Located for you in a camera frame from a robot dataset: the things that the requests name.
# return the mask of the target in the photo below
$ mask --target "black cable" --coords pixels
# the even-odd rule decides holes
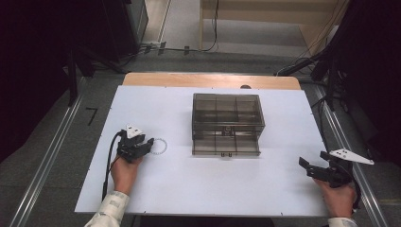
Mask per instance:
[[[334,14],[334,9],[336,9],[336,8],[333,9],[333,13],[331,14],[330,20],[328,20],[328,21],[326,22],[326,24],[324,25],[323,29],[319,32],[319,34],[318,34],[318,36],[317,36],[315,42],[313,42],[312,45],[311,45],[306,51],[302,52],[296,59],[292,60],[292,62],[291,62],[290,65],[288,65],[288,66],[286,66],[286,67],[280,69],[278,72],[280,72],[281,70],[284,70],[284,69],[287,69],[287,68],[289,68],[289,67],[294,66],[294,65],[295,65],[294,62],[295,62],[295,61],[298,61],[299,59],[302,59],[303,56],[310,50],[310,48],[312,48],[313,46],[315,46],[315,45],[316,45],[319,41],[321,41],[322,39],[327,38],[327,36],[326,36],[326,37],[322,37],[322,38],[319,39],[319,37],[321,36],[322,32],[323,32],[323,31],[326,29],[326,27],[328,26],[329,22],[332,21],[333,17],[334,17],[333,23],[336,22],[337,18],[338,18],[339,15],[340,15],[340,12],[341,12],[342,8],[345,6],[345,2],[346,2],[346,1],[344,1],[344,2],[342,3],[340,10],[339,10],[339,12],[336,14],[335,17],[334,17],[334,15],[335,15],[335,14]]]
[[[321,104],[318,106],[319,123],[320,123],[319,131],[320,131],[321,136],[322,136],[324,147],[325,147],[326,150],[328,150],[327,140],[325,138],[325,134],[324,134],[324,130],[323,130],[323,118],[322,118],[322,115],[323,115],[324,102],[325,102],[325,99],[322,99]]]
[[[102,200],[104,200],[104,198],[106,197],[106,194],[107,194],[107,184],[109,182],[109,173],[110,173],[110,170],[112,169],[111,167],[109,168],[109,164],[112,159],[114,141],[117,138],[117,136],[121,136],[121,135],[122,135],[122,131],[119,131],[118,133],[116,133],[112,140],[112,143],[110,144],[109,157],[107,158],[107,165],[106,165],[106,177],[105,177],[104,183],[103,183],[103,193],[102,193],[102,197],[101,197]]]

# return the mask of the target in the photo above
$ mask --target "gray carpet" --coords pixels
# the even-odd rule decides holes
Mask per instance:
[[[151,51],[145,55],[138,55],[124,68],[133,72],[222,72],[271,75],[290,64],[291,61],[293,58],[263,55],[200,52],[185,55],[177,51],[165,51],[164,54],[158,55],[157,51]],[[307,79],[307,76],[301,73],[296,75],[300,79]],[[92,79],[87,79],[88,86],[85,91],[81,91],[83,98],[77,115],[62,143],[26,226],[82,226],[92,216],[74,213],[75,204],[112,104],[114,92],[122,83],[123,77],[124,75],[117,75],[111,70],[99,70]],[[302,84],[302,88],[310,103],[314,103],[317,100],[314,93],[315,85]],[[0,164],[0,226],[9,225],[26,187],[33,178],[67,110],[67,103],[68,93],[54,105],[26,144]],[[94,111],[87,108],[97,109],[96,116],[90,125],[88,124]],[[356,148],[356,152],[361,155],[366,154],[352,119],[337,102],[336,113],[340,116],[343,129],[352,141],[353,148]],[[323,128],[329,147],[337,148],[338,145],[326,121],[323,121]],[[389,225],[399,226],[401,223],[400,168],[392,163],[382,162],[375,166],[364,166],[363,169]],[[359,226],[373,226],[363,208],[363,202],[361,209],[355,214],[355,219]],[[325,218],[274,218],[273,220],[276,226],[282,227],[309,227],[325,224]],[[122,226],[131,226],[131,221],[132,216],[125,216]]]

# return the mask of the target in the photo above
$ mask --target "white ring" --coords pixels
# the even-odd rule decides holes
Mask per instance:
[[[162,150],[162,151],[159,151],[159,152],[154,152],[154,151],[150,151],[150,153],[151,154],[156,154],[156,155],[159,155],[159,154],[163,154],[164,152],[166,152],[166,150],[167,150],[167,142],[166,142],[166,140],[164,140],[164,139],[162,139],[162,138],[156,138],[156,139],[154,139],[154,141],[156,141],[156,140],[159,140],[159,141],[162,141],[163,143],[165,143],[165,148]]]

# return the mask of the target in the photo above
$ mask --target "electric cord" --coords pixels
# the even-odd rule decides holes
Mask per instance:
[[[115,139],[117,138],[117,136],[121,136],[122,134],[123,134],[123,131],[119,131],[118,133],[116,133],[115,136],[113,137],[112,143],[110,144],[109,156],[107,158],[107,165],[106,165],[106,177],[105,177],[104,183],[103,183],[103,193],[102,193],[102,197],[101,197],[102,200],[104,200],[104,198],[106,197],[107,184],[109,182],[109,174],[110,174],[110,171],[112,170],[112,167],[109,168],[109,164],[112,159],[113,145],[114,145],[114,142],[115,142]]]
[[[339,1],[340,1],[340,0],[337,0],[337,3],[336,3],[335,8],[339,5]],[[309,52],[310,49],[311,49],[313,46],[315,46],[316,44],[318,44],[321,40],[327,39],[327,38],[328,38],[328,36],[329,36],[330,33],[328,33],[326,36],[321,37],[321,38],[319,39],[319,37],[321,36],[321,34],[323,33],[323,31],[327,28],[329,22],[332,21],[333,17],[334,17],[334,20],[332,21],[332,24],[331,24],[331,25],[333,25],[333,23],[336,22],[337,18],[338,18],[339,15],[340,15],[341,10],[342,10],[343,7],[345,6],[345,2],[346,2],[346,1],[344,1],[344,2],[342,3],[342,5],[341,5],[341,7],[340,7],[340,10],[338,11],[338,13],[336,14],[335,17],[334,17],[335,13],[334,13],[334,9],[333,9],[333,13],[331,14],[330,20],[328,20],[328,21],[326,22],[326,24],[324,25],[323,29],[319,32],[319,34],[318,34],[316,40],[312,43],[312,45],[311,45],[307,50],[305,50],[304,52],[302,52],[296,59],[292,60],[292,62],[291,62],[290,65],[288,65],[288,66],[286,66],[286,67],[280,69],[280,70],[276,73],[276,77],[278,76],[278,73],[279,73],[279,72],[281,72],[281,71],[283,71],[283,70],[285,70],[285,69],[288,69],[289,67],[295,66],[295,65],[296,65],[296,61],[298,61],[299,59],[310,59],[310,58],[306,58],[306,57],[305,57],[305,54],[306,54],[307,52]]]
[[[323,129],[323,107],[324,107],[324,99],[318,106],[318,114],[319,114],[319,132],[321,133],[323,144],[326,150],[328,150],[327,140],[325,138],[324,129]]]

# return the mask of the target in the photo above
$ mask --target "black curtain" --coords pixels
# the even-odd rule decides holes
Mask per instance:
[[[65,41],[44,4],[5,0],[0,7],[0,162],[24,144],[68,87]]]

